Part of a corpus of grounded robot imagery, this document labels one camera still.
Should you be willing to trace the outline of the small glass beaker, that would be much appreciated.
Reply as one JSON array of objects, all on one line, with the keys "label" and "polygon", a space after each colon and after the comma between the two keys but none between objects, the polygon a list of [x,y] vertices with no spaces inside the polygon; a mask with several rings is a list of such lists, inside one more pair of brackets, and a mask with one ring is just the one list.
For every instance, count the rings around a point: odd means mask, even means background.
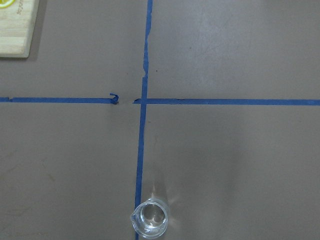
[{"label": "small glass beaker", "polygon": [[130,215],[135,232],[147,239],[154,240],[161,237],[169,225],[170,208],[159,198],[149,198],[138,205]]}]

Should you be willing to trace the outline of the wooden cutting board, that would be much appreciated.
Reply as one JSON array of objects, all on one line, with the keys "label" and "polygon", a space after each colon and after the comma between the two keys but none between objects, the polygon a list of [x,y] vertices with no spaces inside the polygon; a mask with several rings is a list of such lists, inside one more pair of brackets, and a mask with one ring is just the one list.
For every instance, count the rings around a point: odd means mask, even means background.
[{"label": "wooden cutting board", "polygon": [[39,8],[38,0],[15,0],[0,9],[0,56],[27,58]]}]

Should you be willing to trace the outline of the lemon slices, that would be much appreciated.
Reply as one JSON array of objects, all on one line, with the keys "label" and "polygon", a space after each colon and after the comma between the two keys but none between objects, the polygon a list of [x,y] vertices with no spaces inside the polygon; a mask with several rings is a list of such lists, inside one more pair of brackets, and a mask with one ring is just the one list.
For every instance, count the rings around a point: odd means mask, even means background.
[{"label": "lemon slices", "polygon": [[5,9],[11,6],[15,0],[0,0],[0,8]]}]

